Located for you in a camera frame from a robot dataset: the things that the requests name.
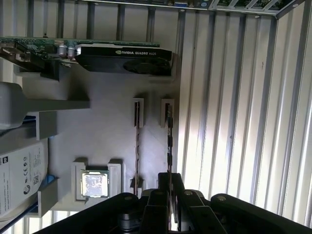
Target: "green circuit board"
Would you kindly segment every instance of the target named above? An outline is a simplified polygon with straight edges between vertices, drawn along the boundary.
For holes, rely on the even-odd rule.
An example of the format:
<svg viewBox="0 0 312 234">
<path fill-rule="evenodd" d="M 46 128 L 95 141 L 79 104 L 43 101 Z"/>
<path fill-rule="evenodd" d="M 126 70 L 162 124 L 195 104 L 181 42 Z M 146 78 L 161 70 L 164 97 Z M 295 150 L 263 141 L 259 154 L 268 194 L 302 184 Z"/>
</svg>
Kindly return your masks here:
<svg viewBox="0 0 312 234">
<path fill-rule="evenodd" d="M 117 41 L 117 40 L 91 40 L 91 39 L 58 39 L 58 38 L 24 38 L 24 37 L 3 37 L 0 38 L 0 47 L 5 48 L 9 43 L 17 42 L 30 50 L 43 60 L 59 59 L 57 49 L 60 45 L 74 47 L 80 44 L 113 44 L 120 46 L 142 46 L 160 47 L 158 43 L 137 42 L 137 41 Z"/>
</svg>

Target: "ribbed metal panel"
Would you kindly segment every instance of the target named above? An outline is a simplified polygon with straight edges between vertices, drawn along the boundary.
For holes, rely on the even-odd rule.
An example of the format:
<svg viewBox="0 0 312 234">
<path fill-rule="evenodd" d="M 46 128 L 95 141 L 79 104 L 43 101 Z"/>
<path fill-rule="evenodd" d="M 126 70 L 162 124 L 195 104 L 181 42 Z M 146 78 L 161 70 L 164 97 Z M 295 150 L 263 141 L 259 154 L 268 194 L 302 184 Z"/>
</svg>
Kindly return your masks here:
<svg viewBox="0 0 312 234">
<path fill-rule="evenodd" d="M 310 11 L 306 2 L 279 21 L 186 14 L 178 171 L 187 188 L 310 225 Z"/>
<path fill-rule="evenodd" d="M 0 7 L 2 35 L 157 41 L 183 55 L 177 171 L 186 187 L 311 225 L 311 1 L 279 21 L 77 1 Z M 1 70 L 20 82 L 11 63 Z M 32 232 L 67 215 L 20 226 Z"/>
</svg>

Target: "corrugated metal wall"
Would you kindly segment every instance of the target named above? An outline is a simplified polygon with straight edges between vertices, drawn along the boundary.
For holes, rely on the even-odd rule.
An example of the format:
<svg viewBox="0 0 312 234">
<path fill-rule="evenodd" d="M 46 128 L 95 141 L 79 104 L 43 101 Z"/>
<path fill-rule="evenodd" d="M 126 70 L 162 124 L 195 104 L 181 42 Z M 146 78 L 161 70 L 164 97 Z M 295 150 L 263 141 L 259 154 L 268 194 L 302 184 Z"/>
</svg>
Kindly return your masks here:
<svg viewBox="0 0 312 234">
<path fill-rule="evenodd" d="M 22 218 L 3 234 L 32 234 L 76 213 L 73 211 L 48 211 L 42 218 Z"/>
<path fill-rule="evenodd" d="M 279 21 L 186 14 L 178 170 L 187 188 L 311 224 L 310 10 L 307 1 Z"/>
<path fill-rule="evenodd" d="M 55 0 L 0 6 L 5 36 L 156 41 L 183 54 L 177 171 L 186 187 L 311 224 L 311 1 L 280 21 Z M 1 69 L 20 82 L 12 64 Z"/>
</svg>

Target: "blue connector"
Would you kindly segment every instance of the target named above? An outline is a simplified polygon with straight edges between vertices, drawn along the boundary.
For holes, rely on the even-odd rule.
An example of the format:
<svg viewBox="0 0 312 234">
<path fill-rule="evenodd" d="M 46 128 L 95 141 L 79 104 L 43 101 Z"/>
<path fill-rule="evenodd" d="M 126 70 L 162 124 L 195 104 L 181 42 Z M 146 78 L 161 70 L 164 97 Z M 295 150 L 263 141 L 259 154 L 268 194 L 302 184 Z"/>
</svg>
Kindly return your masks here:
<svg viewBox="0 0 312 234">
<path fill-rule="evenodd" d="M 188 7 L 188 3 L 187 2 L 175 2 L 174 6 L 176 7 Z"/>
</svg>

